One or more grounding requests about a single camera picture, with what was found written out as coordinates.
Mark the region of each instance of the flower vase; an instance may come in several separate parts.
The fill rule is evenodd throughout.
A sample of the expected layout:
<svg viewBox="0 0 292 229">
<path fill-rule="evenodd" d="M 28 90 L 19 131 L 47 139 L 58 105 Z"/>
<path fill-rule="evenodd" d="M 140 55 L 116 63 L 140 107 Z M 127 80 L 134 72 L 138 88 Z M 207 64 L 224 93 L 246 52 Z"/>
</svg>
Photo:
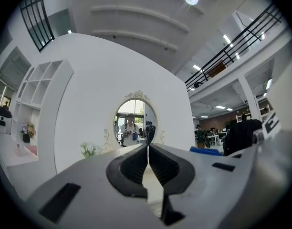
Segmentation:
<svg viewBox="0 0 292 229">
<path fill-rule="evenodd" d="M 31 137 L 28 134 L 23 134 L 23 142 L 25 143 L 30 143 L 31 142 Z"/>
</svg>

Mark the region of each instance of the railing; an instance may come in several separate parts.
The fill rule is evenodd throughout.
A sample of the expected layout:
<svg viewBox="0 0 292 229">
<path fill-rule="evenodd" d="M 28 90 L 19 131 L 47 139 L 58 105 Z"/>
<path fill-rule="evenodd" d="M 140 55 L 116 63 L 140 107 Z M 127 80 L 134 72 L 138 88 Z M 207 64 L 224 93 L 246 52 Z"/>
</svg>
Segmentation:
<svg viewBox="0 0 292 229">
<path fill-rule="evenodd" d="M 185 81 L 187 90 L 197 88 L 247 53 L 251 47 L 265 39 L 273 26 L 281 23 L 282 13 L 270 4 L 250 25 L 217 53 L 197 73 Z"/>
<path fill-rule="evenodd" d="M 44 2 L 43 0 L 23 0 L 20 3 L 20 10 L 28 33 L 41 52 L 55 39 L 46 16 Z"/>
</svg>

